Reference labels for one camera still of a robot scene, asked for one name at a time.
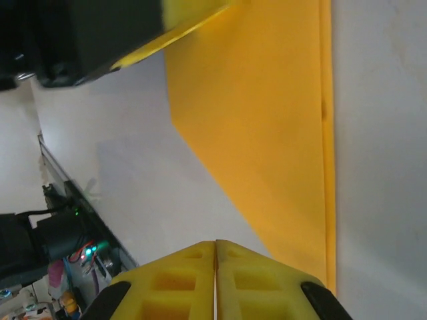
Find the black cable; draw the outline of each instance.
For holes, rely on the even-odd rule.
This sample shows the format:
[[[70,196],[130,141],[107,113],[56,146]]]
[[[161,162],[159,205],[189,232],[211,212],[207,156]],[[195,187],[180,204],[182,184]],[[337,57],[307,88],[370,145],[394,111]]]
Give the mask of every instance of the black cable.
[[[64,210],[68,205],[70,204],[70,201],[66,201],[63,205],[60,205],[58,207],[46,209],[46,210],[38,210],[38,211],[26,211],[22,213],[18,213],[17,215],[26,215],[27,217],[30,215],[46,215],[48,213],[55,213],[60,210]]]

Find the yellow foam pad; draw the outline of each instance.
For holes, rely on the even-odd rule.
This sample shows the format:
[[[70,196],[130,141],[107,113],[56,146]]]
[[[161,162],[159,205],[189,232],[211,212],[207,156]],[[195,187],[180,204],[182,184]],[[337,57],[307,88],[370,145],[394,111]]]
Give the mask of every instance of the yellow foam pad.
[[[111,319],[213,319],[214,257],[205,241],[115,277],[131,287]]]
[[[221,320],[318,320],[301,290],[319,280],[225,240],[216,241],[217,310]]]

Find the white surface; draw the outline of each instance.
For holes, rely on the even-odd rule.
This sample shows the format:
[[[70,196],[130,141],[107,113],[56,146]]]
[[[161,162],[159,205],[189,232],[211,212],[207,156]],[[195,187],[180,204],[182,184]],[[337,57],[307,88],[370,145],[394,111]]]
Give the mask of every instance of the white surface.
[[[335,0],[338,295],[427,319],[427,1]]]
[[[48,148],[141,264],[203,240],[267,254],[171,124],[163,53],[76,89],[37,89]]]
[[[338,295],[355,319],[427,319],[426,15],[334,1]],[[48,146],[140,263],[216,237],[264,251],[171,126],[161,53],[36,98]]]
[[[40,130],[29,83],[0,93],[0,213],[45,209]]]

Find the white table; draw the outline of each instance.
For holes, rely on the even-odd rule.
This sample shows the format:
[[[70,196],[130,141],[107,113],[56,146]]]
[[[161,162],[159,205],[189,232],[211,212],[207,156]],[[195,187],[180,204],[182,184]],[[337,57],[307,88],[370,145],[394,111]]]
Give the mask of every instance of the white table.
[[[426,319],[427,2],[334,1],[338,296],[356,319]],[[34,90],[46,144],[146,263],[205,239],[266,254],[170,123],[163,53]]]

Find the yellow sheet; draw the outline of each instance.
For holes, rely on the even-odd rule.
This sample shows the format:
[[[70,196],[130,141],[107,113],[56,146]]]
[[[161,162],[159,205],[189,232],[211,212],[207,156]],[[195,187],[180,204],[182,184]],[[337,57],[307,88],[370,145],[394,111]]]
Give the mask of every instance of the yellow sheet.
[[[165,52],[177,130],[274,258],[334,291],[330,42],[330,0],[250,0]]]

